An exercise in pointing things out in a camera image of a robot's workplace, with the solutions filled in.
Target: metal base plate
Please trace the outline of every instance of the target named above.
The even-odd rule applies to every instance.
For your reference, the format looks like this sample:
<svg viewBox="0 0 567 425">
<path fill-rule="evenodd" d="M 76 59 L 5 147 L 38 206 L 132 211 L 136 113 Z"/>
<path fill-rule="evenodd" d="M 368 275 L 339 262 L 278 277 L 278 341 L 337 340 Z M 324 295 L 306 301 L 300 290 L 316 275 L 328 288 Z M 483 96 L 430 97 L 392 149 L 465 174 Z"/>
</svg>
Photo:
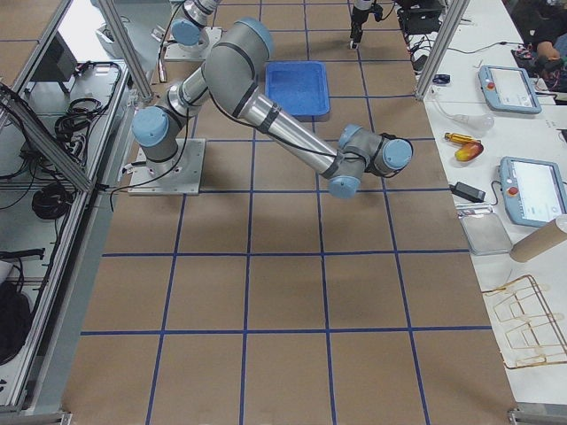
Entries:
<svg viewBox="0 0 567 425">
<path fill-rule="evenodd" d="M 164 60 L 167 62 L 183 62 L 183 61 L 197 62 L 197 61 L 205 60 L 206 57 L 211 52 L 213 46 L 217 42 L 219 42 L 219 40 L 221 40 L 222 28 L 206 27 L 205 31 L 209 36 L 209 44 L 204 49 L 201 50 L 195 49 L 191 51 L 184 49 L 177 43 L 172 44 L 170 46 L 167 46 Z"/>
<path fill-rule="evenodd" d="M 176 139 L 179 149 L 182 148 L 184 139 Z M 179 161 L 181 170 L 177 173 L 173 171 L 155 182 L 143 184 L 131 188 L 128 192 L 131 195 L 198 195 L 201 184 L 201 172 L 203 170 L 203 158 L 205 157 L 205 139 L 187 139 L 187 145 L 183 152 L 183 158 Z M 142 149 L 138 152 L 136 161 L 145 161 Z M 156 176 L 150 174 L 147 167 L 135 168 L 132 173 L 130 184 L 147 182 Z"/>
</svg>

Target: tablet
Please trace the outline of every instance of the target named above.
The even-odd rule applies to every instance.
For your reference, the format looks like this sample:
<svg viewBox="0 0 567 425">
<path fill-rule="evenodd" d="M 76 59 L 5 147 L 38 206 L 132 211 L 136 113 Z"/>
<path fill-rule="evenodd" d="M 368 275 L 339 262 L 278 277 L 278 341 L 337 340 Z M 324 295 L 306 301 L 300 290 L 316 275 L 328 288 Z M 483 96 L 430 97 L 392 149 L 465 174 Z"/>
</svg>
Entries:
<svg viewBox="0 0 567 425">
<path fill-rule="evenodd" d="M 557 164 L 504 157 L 500 177 L 506 212 L 512 222 L 541 227 L 567 211 L 567 195 Z"/>
<path fill-rule="evenodd" d="M 519 113 L 541 112 L 540 101 L 524 69 L 481 66 L 478 70 L 478 79 L 490 109 Z"/>
</svg>

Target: black backpack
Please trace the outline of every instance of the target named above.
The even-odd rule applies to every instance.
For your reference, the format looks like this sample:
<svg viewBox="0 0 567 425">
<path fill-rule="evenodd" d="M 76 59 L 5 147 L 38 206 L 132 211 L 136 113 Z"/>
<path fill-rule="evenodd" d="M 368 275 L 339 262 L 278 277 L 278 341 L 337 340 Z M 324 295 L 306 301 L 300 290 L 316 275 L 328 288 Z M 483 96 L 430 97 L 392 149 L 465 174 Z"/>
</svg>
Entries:
<svg viewBox="0 0 567 425">
<path fill-rule="evenodd" d="M 0 283 L 0 365 L 16 357 L 31 326 L 32 313 L 27 297 L 16 284 Z"/>
</svg>

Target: blue tray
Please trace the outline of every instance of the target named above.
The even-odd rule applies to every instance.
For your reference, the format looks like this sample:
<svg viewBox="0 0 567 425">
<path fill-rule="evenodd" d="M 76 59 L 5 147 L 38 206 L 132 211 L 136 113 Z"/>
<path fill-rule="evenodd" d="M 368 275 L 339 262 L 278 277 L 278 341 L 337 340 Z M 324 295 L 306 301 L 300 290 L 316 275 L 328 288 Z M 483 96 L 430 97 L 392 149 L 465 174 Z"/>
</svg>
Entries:
<svg viewBox="0 0 567 425">
<path fill-rule="evenodd" d="M 327 73 L 322 62 L 269 62 L 266 96 L 297 118 L 329 113 Z"/>
</svg>

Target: cardboard tube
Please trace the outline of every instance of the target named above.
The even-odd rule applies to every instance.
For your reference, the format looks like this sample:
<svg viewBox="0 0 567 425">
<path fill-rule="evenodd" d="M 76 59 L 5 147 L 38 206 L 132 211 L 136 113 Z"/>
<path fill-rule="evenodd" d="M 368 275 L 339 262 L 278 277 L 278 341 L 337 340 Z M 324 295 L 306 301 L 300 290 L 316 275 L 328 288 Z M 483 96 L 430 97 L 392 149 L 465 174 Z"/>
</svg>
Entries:
<svg viewBox="0 0 567 425">
<path fill-rule="evenodd" d="M 514 244 L 510 257 L 525 263 L 565 240 L 567 240 L 567 215 L 560 215 Z"/>
</svg>

